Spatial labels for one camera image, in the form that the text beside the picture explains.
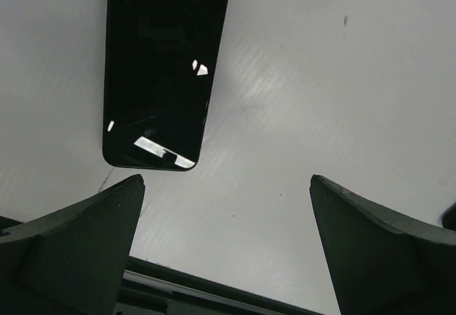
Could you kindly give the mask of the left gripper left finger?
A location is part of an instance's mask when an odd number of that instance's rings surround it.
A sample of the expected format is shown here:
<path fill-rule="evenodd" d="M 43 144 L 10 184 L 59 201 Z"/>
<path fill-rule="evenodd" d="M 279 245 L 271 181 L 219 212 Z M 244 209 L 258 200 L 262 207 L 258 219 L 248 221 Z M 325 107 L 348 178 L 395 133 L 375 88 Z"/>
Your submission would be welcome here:
<path fill-rule="evenodd" d="M 111 314 L 145 195 L 141 175 L 1 230 L 2 314 Z"/>

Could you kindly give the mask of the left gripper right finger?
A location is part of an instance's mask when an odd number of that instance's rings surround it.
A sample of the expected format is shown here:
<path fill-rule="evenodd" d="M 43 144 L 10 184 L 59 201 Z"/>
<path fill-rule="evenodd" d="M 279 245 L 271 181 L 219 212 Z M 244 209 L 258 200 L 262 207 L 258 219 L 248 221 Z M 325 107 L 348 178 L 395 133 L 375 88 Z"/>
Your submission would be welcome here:
<path fill-rule="evenodd" d="M 454 314 L 455 231 L 314 175 L 310 196 L 342 314 Z"/>

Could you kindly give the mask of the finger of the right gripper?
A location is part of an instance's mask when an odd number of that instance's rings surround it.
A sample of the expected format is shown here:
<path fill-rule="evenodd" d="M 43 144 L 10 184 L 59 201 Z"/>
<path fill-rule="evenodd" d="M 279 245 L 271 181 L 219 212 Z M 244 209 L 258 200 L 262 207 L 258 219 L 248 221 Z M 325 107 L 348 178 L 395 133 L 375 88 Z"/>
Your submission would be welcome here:
<path fill-rule="evenodd" d="M 445 211 L 441 221 L 445 229 L 456 229 L 456 204 Z"/>

